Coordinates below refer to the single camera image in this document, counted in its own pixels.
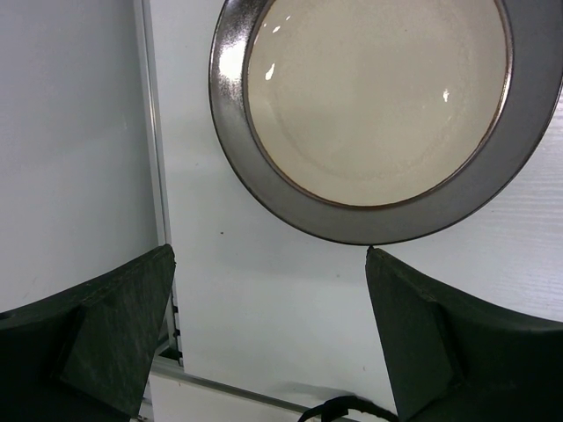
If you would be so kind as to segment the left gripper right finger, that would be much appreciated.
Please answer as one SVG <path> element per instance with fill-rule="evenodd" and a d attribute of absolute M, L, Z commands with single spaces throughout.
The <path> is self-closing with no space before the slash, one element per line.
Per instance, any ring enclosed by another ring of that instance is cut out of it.
<path fill-rule="evenodd" d="M 369 297 L 401 421 L 560 421 L 562 324 L 469 295 L 381 249 Z"/>

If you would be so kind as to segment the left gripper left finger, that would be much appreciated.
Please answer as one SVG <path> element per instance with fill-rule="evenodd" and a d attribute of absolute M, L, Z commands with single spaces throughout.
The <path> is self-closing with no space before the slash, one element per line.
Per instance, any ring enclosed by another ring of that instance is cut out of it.
<path fill-rule="evenodd" d="M 3 421 L 129 421 L 172 291 L 169 244 L 1 315 Z"/>

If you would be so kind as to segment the grey rim cream plate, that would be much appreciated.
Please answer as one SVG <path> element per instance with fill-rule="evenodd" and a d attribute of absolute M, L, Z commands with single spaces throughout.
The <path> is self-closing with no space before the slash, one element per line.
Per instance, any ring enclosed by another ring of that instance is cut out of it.
<path fill-rule="evenodd" d="M 559 1 L 227 1 L 208 66 L 248 192 L 353 245 L 483 207 L 536 151 L 561 85 Z"/>

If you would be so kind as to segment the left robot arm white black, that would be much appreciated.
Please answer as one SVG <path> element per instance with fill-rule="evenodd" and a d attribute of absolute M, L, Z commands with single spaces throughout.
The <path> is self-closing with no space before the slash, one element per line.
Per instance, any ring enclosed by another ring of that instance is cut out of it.
<path fill-rule="evenodd" d="M 175 273 L 165 244 L 1 315 L 4 421 L 127 421 L 139 411 Z M 369 248 L 366 280 L 396 408 L 355 395 L 302 420 L 559 421 L 562 325 L 485 302 Z"/>

